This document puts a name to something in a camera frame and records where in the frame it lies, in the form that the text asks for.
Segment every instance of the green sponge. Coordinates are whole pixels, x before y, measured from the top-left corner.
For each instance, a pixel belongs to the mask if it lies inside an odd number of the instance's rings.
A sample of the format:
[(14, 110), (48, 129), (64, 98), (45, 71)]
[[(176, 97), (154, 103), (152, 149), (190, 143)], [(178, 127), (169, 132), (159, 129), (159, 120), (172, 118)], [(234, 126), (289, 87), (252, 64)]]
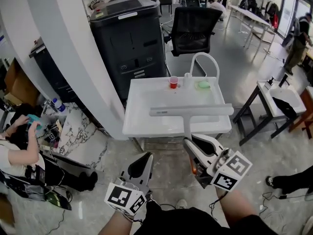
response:
[(208, 81), (195, 82), (195, 87), (197, 90), (208, 90), (210, 89), (210, 84)]

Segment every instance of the black shorts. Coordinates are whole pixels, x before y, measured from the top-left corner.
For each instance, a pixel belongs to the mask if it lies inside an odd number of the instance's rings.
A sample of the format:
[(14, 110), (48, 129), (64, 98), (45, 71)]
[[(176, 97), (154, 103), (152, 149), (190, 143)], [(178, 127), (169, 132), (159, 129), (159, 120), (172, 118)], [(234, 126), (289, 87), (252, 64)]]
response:
[(277, 235), (259, 216), (251, 215), (231, 228), (220, 226), (208, 213), (197, 208), (163, 211), (153, 201), (147, 203), (147, 214), (135, 235)]

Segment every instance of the backpack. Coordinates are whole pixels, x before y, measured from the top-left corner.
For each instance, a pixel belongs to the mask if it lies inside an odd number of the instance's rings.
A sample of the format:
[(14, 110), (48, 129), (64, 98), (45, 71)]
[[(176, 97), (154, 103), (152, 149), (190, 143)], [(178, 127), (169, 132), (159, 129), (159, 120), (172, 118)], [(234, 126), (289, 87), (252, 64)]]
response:
[(307, 22), (307, 23), (309, 23), (308, 20), (305, 17), (296, 18), (294, 20), (294, 24), (293, 24), (293, 26), (294, 26), (294, 35), (297, 36), (297, 37), (300, 36), (301, 33), (302, 33), (300, 31), (300, 22)]

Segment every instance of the hand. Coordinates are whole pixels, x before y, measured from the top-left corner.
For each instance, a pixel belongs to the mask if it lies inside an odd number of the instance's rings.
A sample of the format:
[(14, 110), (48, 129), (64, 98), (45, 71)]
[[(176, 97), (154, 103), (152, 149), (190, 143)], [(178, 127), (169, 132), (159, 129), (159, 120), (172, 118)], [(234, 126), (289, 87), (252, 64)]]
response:
[(28, 129), (28, 135), (36, 136), (36, 128), (38, 125), (41, 125), (40, 122), (33, 121), (33, 123), (31, 124), (31, 126)]
[(20, 115), (20, 117), (17, 120), (15, 120), (14, 126), (19, 127), (23, 124), (27, 124), (28, 121), (29, 121), (29, 117), (26, 117), (25, 115)]

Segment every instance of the cardboard box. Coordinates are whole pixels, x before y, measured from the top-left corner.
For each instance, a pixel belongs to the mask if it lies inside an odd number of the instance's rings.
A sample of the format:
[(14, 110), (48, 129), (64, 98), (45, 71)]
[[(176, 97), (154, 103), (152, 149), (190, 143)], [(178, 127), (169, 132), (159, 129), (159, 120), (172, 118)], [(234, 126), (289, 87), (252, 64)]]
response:
[(6, 90), (4, 98), (13, 105), (28, 103), (35, 107), (39, 91), (29, 80), (16, 59), (13, 60), (5, 76)]

